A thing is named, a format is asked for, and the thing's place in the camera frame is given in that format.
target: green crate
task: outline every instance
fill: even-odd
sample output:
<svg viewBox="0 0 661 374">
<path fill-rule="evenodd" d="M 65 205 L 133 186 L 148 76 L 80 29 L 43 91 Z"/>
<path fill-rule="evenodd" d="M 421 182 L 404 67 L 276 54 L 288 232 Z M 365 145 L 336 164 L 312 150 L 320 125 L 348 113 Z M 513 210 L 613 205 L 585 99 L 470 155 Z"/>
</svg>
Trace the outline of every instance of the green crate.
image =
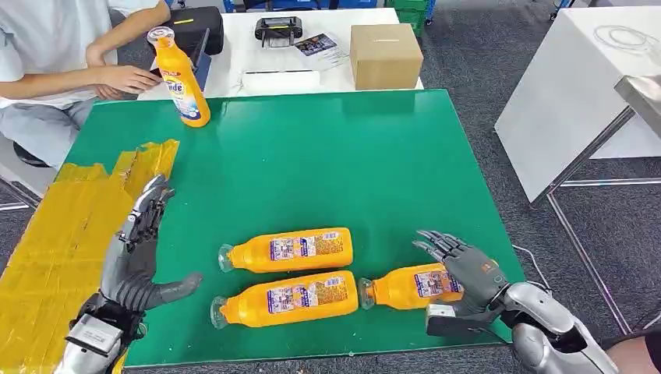
<svg viewBox="0 0 661 374">
<path fill-rule="evenodd" d="M 425 24 L 425 10 L 399 10 L 395 9 L 397 18 L 401 23 L 410 23 L 413 28 L 413 33 L 419 37 L 422 34 L 422 25 Z"/>
<path fill-rule="evenodd" d="M 385 6 L 396 10 L 427 10 L 429 0 L 386 0 Z"/>
</svg>

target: paper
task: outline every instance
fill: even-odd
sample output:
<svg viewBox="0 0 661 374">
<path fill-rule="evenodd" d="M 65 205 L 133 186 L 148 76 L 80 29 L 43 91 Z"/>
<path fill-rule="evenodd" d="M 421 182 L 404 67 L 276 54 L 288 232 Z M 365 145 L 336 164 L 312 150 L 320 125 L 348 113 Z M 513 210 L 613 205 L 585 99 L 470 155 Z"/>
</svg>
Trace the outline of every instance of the paper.
<svg viewBox="0 0 661 374">
<path fill-rule="evenodd" d="M 312 70 L 324 71 L 348 61 L 348 53 L 330 36 L 319 34 L 294 44 L 299 57 Z"/>
</svg>

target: robotic hand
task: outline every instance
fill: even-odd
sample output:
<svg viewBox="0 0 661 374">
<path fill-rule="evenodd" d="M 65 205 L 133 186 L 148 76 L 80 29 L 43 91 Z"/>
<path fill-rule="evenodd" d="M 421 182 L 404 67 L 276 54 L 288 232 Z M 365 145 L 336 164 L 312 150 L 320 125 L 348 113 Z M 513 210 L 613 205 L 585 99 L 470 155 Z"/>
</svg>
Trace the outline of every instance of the robotic hand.
<svg viewBox="0 0 661 374">
<path fill-rule="evenodd" d="M 427 307 L 427 334 L 485 330 L 498 317 L 512 329 L 514 350 L 529 369 L 544 374 L 613 374 L 617 367 L 583 323 L 533 284 L 510 284 L 498 264 L 452 235 L 418 231 L 413 245 L 445 264 L 463 287 L 457 302 Z"/>
<path fill-rule="evenodd" d="M 156 243 L 165 204 L 175 190 L 163 175 L 147 183 L 108 246 L 101 288 L 71 321 L 58 374 L 110 373 L 132 341 L 144 335 L 145 311 L 192 294 L 202 274 L 154 284 Z"/>
</svg>

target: white shirt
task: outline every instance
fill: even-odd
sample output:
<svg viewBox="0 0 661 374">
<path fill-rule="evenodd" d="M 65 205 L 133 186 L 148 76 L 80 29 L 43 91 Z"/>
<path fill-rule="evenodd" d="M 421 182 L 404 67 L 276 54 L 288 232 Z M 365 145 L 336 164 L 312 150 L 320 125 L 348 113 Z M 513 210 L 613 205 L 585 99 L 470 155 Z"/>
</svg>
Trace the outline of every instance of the white shirt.
<svg viewBox="0 0 661 374">
<path fill-rule="evenodd" d="M 125 16 L 153 8 L 159 0 L 0 0 L 0 82 L 14 82 L 24 74 L 68 72 L 84 69 L 85 50 L 111 29 L 109 9 Z M 117 51 L 105 55 L 117 63 Z M 66 108 L 94 97 L 89 88 L 9 100 L 0 97 L 0 108 L 20 102 Z"/>
</svg>

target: orange plastic bottle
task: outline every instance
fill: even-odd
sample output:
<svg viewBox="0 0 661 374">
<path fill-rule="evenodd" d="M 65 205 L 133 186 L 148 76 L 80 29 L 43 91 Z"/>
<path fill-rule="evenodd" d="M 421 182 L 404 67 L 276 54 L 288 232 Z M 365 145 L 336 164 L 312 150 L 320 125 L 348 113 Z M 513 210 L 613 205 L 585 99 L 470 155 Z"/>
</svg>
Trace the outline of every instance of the orange plastic bottle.
<svg viewBox="0 0 661 374">
<path fill-rule="evenodd" d="M 351 233 L 347 228 L 261 235 L 241 245 L 224 244 L 218 263 L 224 272 L 234 268 L 254 273 L 342 267 L 353 260 Z"/>
<path fill-rule="evenodd" d="M 233 298 L 211 302 L 217 329 L 229 323 L 250 327 L 343 316 L 358 308 L 353 274 L 347 270 L 257 284 Z"/>
<path fill-rule="evenodd" d="M 206 125 L 211 118 L 209 104 L 193 75 L 190 59 L 175 44 L 175 32 L 159 26 L 150 30 L 147 39 L 156 48 L 156 63 L 182 121 L 191 127 Z"/>
<path fill-rule="evenodd" d="M 442 263 L 402 267 L 376 280 L 361 278 L 358 289 L 364 309 L 374 304 L 395 309 L 425 308 L 436 298 L 452 302 L 460 300 L 464 293 Z"/>
</svg>

